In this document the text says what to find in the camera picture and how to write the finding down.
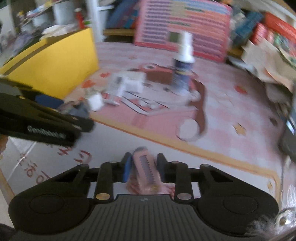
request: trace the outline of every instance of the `pink desk mat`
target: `pink desk mat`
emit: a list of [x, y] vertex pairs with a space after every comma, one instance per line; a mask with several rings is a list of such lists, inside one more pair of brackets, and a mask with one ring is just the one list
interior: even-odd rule
[[180, 100], [167, 88], [174, 52], [124, 43], [100, 43], [97, 51], [100, 70], [66, 100], [83, 97], [85, 87], [105, 86], [112, 72], [146, 72], [150, 81], [142, 94], [126, 93], [119, 107], [105, 105], [92, 117], [142, 138], [272, 177], [280, 185], [284, 156], [277, 142], [283, 122], [270, 109], [264, 87], [248, 73], [196, 58], [192, 95]]

